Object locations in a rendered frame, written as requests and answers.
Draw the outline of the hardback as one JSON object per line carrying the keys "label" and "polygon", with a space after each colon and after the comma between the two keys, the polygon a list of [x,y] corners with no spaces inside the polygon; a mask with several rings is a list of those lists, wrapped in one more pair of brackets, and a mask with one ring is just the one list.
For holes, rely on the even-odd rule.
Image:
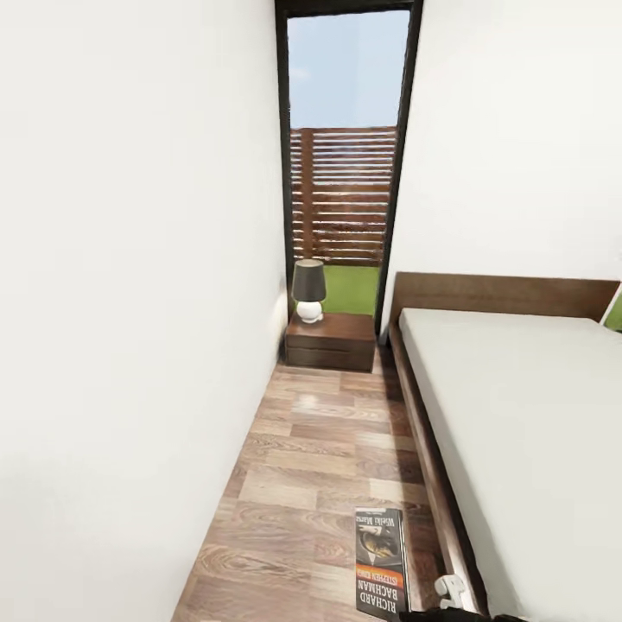
{"label": "hardback", "polygon": [[412,612],[403,511],[355,508],[356,610],[386,622]]}

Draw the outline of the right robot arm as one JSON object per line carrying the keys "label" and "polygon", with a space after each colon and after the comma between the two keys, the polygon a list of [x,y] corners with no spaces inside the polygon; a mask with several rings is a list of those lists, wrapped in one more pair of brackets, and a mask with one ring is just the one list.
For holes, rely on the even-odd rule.
{"label": "right robot arm", "polygon": [[541,622],[540,619],[523,616],[499,614],[495,618],[479,616],[478,613],[462,609],[461,593],[467,590],[459,574],[447,574],[435,583],[436,592],[448,598],[440,602],[439,607],[426,609],[425,612],[399,612],[402,622]]}

